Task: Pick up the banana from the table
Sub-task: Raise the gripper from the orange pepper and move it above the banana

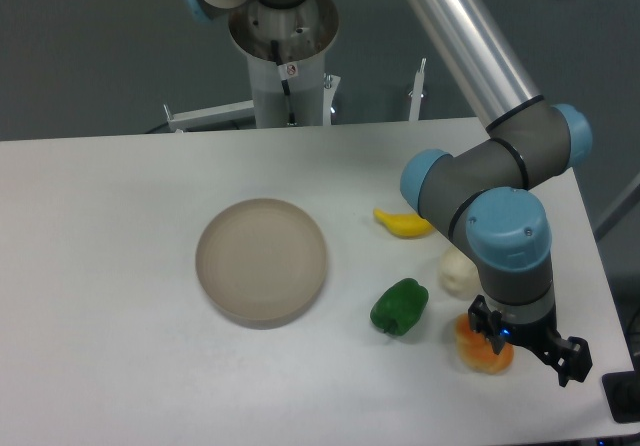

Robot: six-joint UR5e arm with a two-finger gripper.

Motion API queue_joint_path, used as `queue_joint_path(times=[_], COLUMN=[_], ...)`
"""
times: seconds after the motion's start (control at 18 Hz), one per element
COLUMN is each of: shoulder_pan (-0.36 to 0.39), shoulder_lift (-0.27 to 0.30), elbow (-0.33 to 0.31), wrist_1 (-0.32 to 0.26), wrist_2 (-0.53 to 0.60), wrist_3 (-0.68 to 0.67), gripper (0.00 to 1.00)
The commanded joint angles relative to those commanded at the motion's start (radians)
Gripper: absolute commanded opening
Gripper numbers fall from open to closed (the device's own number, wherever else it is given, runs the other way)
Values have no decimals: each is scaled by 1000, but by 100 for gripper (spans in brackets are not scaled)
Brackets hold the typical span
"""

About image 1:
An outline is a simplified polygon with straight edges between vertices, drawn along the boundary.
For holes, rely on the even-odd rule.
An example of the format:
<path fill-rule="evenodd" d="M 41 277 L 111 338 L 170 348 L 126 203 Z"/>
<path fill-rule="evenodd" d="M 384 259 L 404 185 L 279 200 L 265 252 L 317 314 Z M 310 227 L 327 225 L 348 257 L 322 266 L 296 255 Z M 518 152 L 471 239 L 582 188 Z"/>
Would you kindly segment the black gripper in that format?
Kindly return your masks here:
<path fill-rule="evenodd" d="M 523 306 L 506 305 L 477 295 L 467 311 L 470 328 L 490 343 L 499 355 L 506 343 L 530 350 L 557 374 L 560 387 L 583 383 L 593 366 L 588 342 L 563 338 L 557 332 L 556 304 L 539 300 Z"/>

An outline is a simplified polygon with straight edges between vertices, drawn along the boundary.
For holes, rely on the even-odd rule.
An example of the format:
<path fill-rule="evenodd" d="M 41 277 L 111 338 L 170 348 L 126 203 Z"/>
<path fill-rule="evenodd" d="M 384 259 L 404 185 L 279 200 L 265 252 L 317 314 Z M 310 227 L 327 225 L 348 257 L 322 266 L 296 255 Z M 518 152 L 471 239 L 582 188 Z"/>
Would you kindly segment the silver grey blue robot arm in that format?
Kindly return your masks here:
<path fill-rule="evenodd" d="M 229 18 L 236 46 L 251 63 L 255 123 L 309 126 L 329 116 L 325 75 L 315 60 L 339 25 L 331 0 L 186 0 L 196 17 Z M 452 156 L 417 154 L 400 190 L 407 203 L 477 267 L 482 287 L 469 308 L 474 331 L 495 352 L 531 351 L 559 382 L 583 381 L 588 343 L 557 329 L 551 232 L 533 188 L 590 152 L 588 121 L 552 106 L 536 88 L 480 0 L 408 0 L 488 133 Z"/>

